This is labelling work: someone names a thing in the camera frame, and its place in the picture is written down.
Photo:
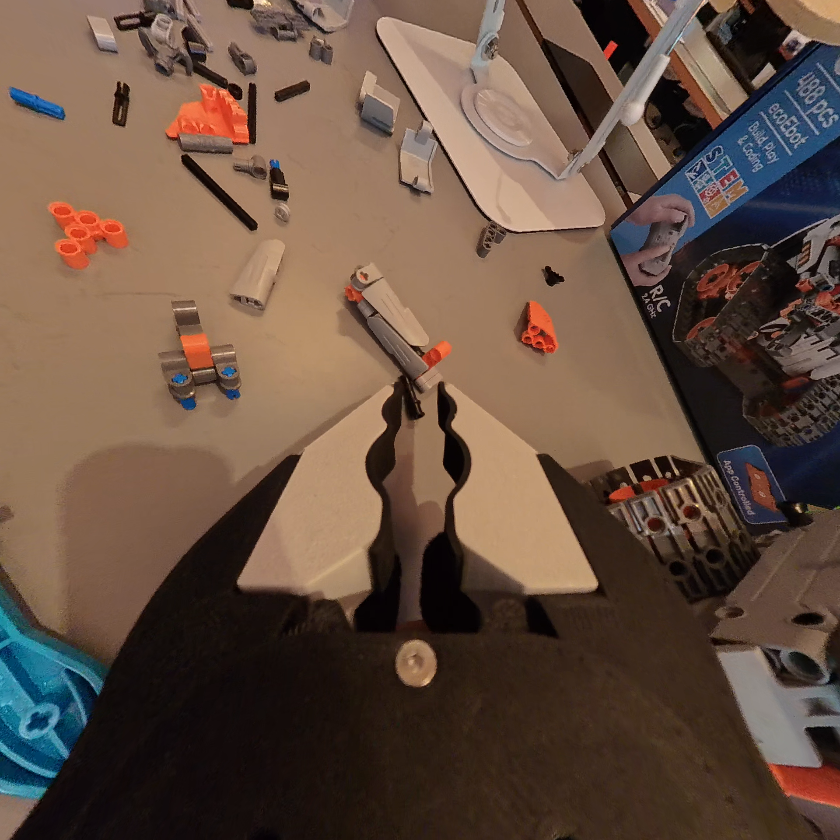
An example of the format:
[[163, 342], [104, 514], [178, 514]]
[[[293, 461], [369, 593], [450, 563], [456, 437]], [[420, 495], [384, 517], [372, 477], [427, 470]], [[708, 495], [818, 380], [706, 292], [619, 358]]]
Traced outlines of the blue axle pin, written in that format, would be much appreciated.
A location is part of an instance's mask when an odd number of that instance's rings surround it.
[[8, 95], [12, 102], [20, 108], [43, 116], [64, 121], [67, 118], [65, 109], [57, 103], [16, 87], [8, 88]]

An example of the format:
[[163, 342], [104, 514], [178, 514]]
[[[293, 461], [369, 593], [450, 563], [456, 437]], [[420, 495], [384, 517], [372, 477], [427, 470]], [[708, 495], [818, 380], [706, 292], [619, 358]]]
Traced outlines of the white book stand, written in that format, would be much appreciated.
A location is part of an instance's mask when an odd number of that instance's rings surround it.
[[616, 126], [634, 126], [702, 2], [676, 2], [582, 151], [564, 146], [498, 41], [504, 2], [486, 2], [475, 43], [394, 17], [376, 34], [481, 212], [513, 233], [597, 228], [605, 211], [581, 171]]

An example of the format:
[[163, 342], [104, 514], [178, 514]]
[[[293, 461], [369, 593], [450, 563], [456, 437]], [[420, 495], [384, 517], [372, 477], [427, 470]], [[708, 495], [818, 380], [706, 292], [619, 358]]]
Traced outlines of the orange connector with blue pins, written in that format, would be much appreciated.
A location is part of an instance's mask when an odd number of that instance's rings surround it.
[[189, 376], [185, 384], [214, 383], [230, 401], [239, 399], [242, 380], [232, 344], [212, 346], [204, 333], [181, 336], [182, 350]]

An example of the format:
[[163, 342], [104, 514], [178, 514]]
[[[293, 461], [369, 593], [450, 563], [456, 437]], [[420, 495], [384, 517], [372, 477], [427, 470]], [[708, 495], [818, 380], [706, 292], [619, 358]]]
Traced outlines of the grey connector with blue pin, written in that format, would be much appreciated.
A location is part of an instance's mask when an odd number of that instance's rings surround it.
[[186, 411], [196, 408], [195, 380], [183, 351], [159, 353], [161, 372], [171, 396]]

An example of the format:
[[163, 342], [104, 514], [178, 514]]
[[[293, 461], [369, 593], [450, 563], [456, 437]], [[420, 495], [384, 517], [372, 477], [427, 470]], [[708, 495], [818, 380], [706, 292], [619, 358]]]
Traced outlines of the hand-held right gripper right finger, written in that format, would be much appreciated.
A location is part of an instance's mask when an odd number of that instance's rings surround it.
[[436, 537], [436, 611], [486, 596], [578, 595], [598, 580], [538, 452], [452, 385], [437, 388], [453, 486]]

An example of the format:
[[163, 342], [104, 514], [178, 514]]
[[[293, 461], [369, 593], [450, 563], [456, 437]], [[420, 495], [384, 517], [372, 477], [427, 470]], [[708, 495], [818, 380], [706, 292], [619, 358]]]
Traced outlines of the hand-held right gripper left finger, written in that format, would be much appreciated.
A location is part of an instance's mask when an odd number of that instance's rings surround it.
[[337, 601], [353, 615], [398, 584], [384, 488], [403, 419], [403, 385], [382, 388], [307, 446], [240, 576], [243, 592]]

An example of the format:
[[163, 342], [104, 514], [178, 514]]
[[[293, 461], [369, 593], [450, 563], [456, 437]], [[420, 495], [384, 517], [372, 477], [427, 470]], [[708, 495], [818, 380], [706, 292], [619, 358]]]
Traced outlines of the orange wedge piece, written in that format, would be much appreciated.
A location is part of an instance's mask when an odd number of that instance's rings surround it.
[[175, 140], [180, 133], [225, 137], [234, 144], [249, 144], [248, 115], [225, 89], [204, 83], [201, 98], [181, 105], [165, 135]]
[[524, 313], [526, 322], [520, 341], [543, 354], [554, 354], [558, 342], [551, 316], [536, 301], [528, 301]]

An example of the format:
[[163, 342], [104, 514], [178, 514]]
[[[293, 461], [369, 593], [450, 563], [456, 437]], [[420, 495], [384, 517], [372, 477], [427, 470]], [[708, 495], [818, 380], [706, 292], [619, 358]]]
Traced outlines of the blue plastic tool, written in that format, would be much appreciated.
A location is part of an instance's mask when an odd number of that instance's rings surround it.
[[42, 626], [1, 571], [1, 792], [43, 796], [91, 717], [109, 669]]

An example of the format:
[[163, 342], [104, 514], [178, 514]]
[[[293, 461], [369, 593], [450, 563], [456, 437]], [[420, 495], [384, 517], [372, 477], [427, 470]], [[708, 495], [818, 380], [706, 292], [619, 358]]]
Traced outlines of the grey block piece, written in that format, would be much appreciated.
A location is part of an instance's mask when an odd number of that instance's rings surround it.
[[378, 84], [376, 75], [367, 70], [360, 86], [358, 110], [368, 127], [392, 137], [401, 100]]

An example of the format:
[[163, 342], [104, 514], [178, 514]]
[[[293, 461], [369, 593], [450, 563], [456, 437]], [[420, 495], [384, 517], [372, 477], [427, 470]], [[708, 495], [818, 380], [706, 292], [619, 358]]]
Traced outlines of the orange t-shaped beam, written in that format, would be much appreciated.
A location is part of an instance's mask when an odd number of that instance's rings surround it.
[[62, 233], [62, 238], [55, 242], [55, 252], [70, 269], [88, 268], [100, 242], [113, 249], [126, 249], [130, 245], [127, 230], [117, 219], [76, 210], [64, 202], [50, 203], [47, 210]]

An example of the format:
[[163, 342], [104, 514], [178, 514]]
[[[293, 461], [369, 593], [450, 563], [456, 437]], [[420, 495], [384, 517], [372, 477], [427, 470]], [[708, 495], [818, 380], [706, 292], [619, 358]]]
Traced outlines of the blue toy cardboard box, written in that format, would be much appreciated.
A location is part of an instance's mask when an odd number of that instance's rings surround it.
[[741, 519], [838, 508], [839, 57], [812, 44], [610, 232]]

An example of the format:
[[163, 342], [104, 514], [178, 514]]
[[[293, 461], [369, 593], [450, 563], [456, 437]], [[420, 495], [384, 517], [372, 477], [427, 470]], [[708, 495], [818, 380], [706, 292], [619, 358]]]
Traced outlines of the white pointed panel piece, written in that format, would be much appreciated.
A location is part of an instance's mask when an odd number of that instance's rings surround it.
[[263, 312], [277, 282], [285, 250], [285, 244], [278, 239], [260, 243], [229, 289], [230, 298], [243, 307]]

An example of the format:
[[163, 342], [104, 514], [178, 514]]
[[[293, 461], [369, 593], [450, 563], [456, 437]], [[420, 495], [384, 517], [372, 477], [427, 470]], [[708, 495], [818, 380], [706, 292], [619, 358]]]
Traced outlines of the tracked toy robot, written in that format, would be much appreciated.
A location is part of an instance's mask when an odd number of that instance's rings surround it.
[[663, 456], [589, 483], [700, 604], [742, 718], [819, 838], [838, 838], [839, 513], [776, 501], [787, 526], [750, 535], [718, 473]]

